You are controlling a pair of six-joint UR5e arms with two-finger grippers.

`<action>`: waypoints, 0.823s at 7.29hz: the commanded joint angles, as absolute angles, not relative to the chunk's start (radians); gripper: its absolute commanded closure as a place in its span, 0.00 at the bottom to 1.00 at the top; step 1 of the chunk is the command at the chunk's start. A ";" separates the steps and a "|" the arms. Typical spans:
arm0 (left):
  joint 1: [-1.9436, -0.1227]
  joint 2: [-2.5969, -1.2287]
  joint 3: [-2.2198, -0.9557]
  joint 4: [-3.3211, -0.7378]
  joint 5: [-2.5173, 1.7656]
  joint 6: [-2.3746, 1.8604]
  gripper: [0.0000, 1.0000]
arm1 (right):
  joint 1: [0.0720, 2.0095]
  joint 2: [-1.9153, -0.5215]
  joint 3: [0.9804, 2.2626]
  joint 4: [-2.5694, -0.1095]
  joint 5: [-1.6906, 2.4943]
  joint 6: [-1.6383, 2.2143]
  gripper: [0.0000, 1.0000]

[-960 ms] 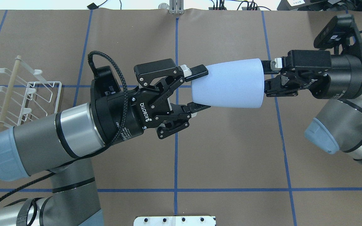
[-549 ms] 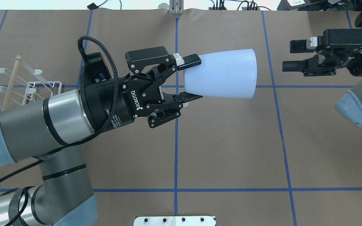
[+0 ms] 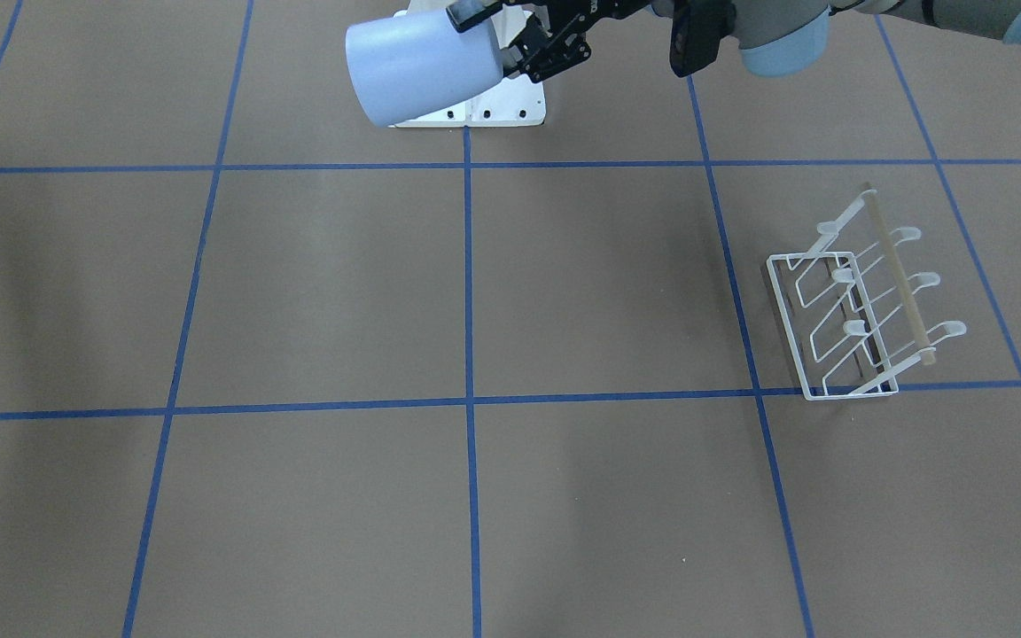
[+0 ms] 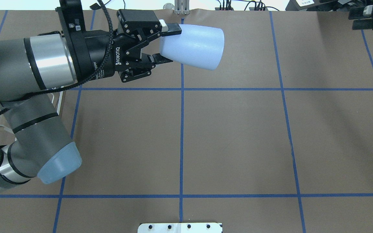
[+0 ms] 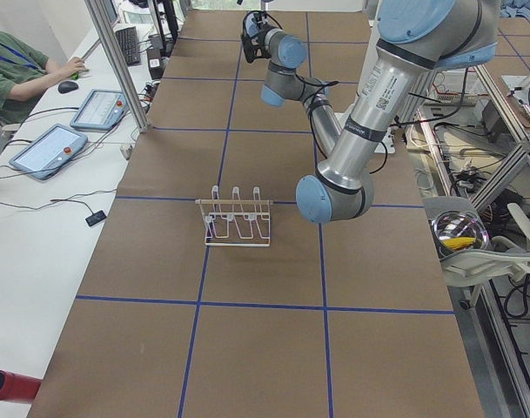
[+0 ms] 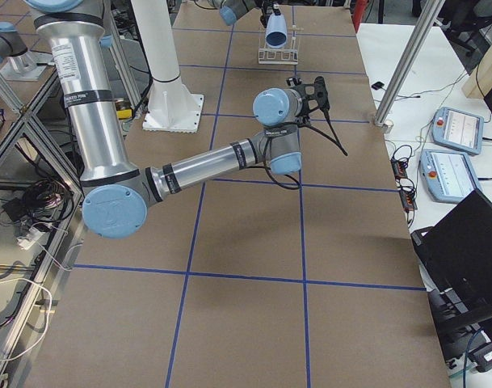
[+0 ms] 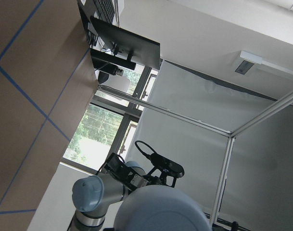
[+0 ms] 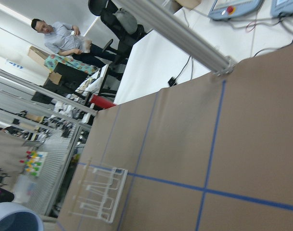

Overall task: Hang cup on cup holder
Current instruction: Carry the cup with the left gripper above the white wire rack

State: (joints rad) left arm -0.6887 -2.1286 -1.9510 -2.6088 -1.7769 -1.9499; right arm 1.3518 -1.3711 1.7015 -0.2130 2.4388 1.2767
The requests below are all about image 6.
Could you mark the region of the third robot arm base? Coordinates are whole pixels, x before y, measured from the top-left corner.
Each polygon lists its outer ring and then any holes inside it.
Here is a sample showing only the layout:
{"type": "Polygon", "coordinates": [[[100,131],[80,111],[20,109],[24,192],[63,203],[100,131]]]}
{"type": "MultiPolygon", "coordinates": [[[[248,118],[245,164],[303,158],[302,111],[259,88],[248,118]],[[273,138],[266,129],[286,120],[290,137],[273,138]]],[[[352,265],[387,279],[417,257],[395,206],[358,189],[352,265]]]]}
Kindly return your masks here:
{"type": "Polygon", "coordinates": [[[50,53],[31,51],[12,23],[0,22],[0,73],[8,81],[36,82],[45,68],[54,65],[50,53]]]}

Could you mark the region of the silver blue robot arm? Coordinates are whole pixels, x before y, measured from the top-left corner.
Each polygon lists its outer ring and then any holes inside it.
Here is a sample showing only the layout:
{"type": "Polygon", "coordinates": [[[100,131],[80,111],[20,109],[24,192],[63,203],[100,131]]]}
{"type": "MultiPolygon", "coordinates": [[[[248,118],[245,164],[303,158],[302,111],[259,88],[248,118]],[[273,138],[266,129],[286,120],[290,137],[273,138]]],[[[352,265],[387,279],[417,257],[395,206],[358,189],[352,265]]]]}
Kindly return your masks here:
{"type": "Polygon", "coordinates": [[[309,116],[330,109],[325,80],[290,78],[285,89],[260,92],[253,102],[263,130],[156,169],[128,160],[101,43],[105,1],[31,1],[34,25],[51,50],[84,162],[82,217],[104,238],[125,238],[144,224],[148,208],[198,183],[260,165],[270,177],[301,169],[298,133],[309,116]]]}
{"type": "Polygon", "coordinates": [[[206,3],[219,10],[228,26],[235,24],[253,9],[260,9],[262,14],[259,20],[263,27],[267,26],[270,16],[275,13],[275,4],[278,4],[270,0],[207,0],[206,3]]]}

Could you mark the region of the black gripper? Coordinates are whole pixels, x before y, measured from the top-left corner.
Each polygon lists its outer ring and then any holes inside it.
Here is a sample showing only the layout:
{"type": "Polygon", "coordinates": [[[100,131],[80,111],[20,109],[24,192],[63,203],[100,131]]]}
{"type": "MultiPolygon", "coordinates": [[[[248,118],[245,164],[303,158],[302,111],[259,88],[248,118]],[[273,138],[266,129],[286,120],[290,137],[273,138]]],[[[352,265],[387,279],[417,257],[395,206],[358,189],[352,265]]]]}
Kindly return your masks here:
{"type": "Polygon", "coordinates": [[[348,156],[348,152],[343,147],[343,144],[330,121],[330,101],[325,79],[319,75],[314,79],[313,83],[303,83],[297,76],[292,76],[286,79],[286,83],[290,90],[296,92],[296,100],[299,103],[296,117],[309,118],[309,115],[312,112],[320,110],[330,128],[331,135],[321,131],[310,123],[301,123],[300,127],[309,129],[324,137],[338,147],[344,156],[348,156]]]}
{"type": "Polygon", "coordinates": [[[277,1],[262,0],[259,2],[259,9],[262,14],[260,16],[261,24],[266,27],[271,16],[279,15],[280,9],[277,1]]]}

